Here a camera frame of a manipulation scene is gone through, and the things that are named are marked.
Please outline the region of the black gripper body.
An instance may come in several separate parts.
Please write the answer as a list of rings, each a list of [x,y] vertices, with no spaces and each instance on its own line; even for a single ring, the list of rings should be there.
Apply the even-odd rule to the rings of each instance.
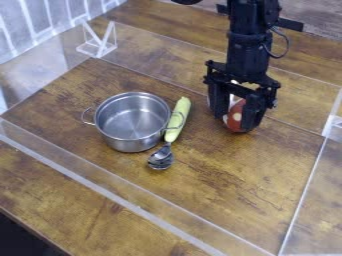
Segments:
[[[203,83],[221,83],[226,85],[230,95],[235,95],[246,100],[250,94],[262,95],[266,98],[266,109],[273,109],[277,106],[277,92],[281,88],[281,83],[274,80],[267,74],[242,77],[234,75],[226,70],[225,64],[209,60],[206,62],[207,73],[203,77]]]

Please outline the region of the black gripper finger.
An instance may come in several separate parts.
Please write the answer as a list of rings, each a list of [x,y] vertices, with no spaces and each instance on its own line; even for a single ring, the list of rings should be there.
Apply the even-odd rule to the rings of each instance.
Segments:
[[[222,118],[227,114],[230,105],[230,94],[225,84],[209,84],[209,106],[214,117]]]
[[[242,107],[241,129],[243,132],[254,130],[266,113],[266,98],[262,95],[250,94]]]

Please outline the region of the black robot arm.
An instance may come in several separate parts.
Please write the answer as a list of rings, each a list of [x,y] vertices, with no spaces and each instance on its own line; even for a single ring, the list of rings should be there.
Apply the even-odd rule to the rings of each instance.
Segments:
[[[229,48],[225,63],[206,62],[209,106],[230,131],[246,133],[277,105],[281,83],[267,76],[267,69],[281,5],[278,0],[227,0],[219,10],[230,18]]]

